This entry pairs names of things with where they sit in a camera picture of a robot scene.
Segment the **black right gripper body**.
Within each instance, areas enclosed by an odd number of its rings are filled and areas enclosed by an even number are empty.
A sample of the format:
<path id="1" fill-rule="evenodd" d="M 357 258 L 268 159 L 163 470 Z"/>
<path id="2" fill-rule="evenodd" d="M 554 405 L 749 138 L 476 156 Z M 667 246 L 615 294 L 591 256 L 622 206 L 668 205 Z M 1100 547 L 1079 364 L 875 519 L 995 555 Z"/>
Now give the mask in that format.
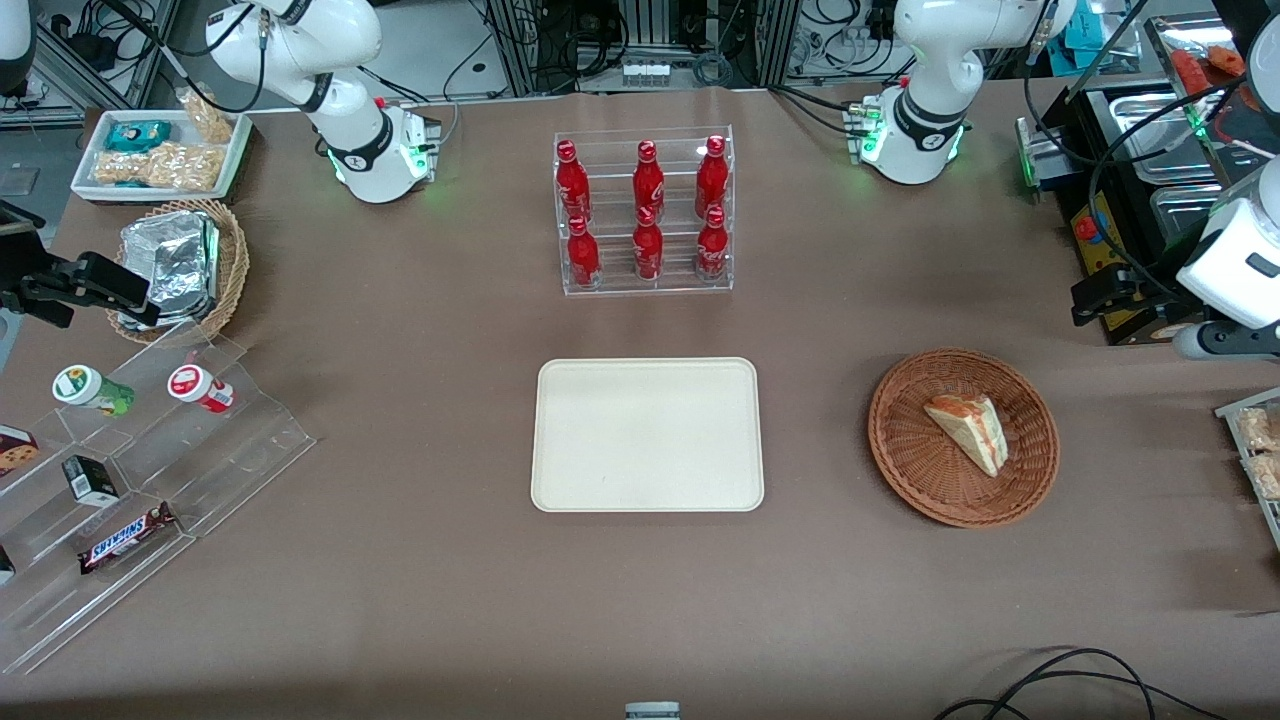
<path id="1" fill-rule="evenodd" d="M 65 260 L 46 252 L 40 259 L 3 261 L 3 306 L 33 311 L 37 304 L 147 311 L 150 283 L 99 252 Z"/>

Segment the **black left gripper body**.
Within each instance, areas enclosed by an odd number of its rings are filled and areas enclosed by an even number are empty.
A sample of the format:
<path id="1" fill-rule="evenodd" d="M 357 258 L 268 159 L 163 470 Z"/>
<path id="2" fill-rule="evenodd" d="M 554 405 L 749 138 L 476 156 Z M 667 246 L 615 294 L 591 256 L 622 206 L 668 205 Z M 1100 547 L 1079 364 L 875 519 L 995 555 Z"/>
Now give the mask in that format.
<path id="1" fill-rule="evenodd" d="M 1096 316 L 1103 323 L 1119 313 L 1151 310 L 1161 316 L 1178 315 L 1184 306 L 1183 296 L 1157 288 L 1132 266 L 1102 266 L 1096 270 L 1096 284 L 1101 292 Z"/>

